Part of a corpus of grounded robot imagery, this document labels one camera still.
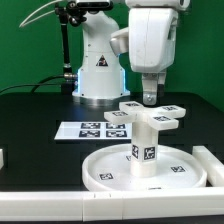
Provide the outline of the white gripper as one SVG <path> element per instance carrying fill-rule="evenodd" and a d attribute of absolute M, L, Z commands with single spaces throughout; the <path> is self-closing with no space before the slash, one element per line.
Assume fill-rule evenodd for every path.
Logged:
<path fill-rule="evenodd" d="M 145 73 L 145 105 L 156 104 L 157 87 L 158 96 L 164 95 L 166 68 L 175 56 L 177 19 L 172 8 L 132 8 L 129 12 L 129 60 L 134 72 Z"/>

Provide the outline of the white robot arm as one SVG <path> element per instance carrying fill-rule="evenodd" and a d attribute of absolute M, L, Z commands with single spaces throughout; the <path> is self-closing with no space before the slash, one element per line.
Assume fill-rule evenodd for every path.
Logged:
<path fill-rule="evenodd" d="M 119 56 L 142 75 L 143 103 L 154 105 L 175 57 L 178 15 L 191 0 L 75 0 L 85 12 L 84 55 L 73 96 L 107 105 L 127 96 Z"/>

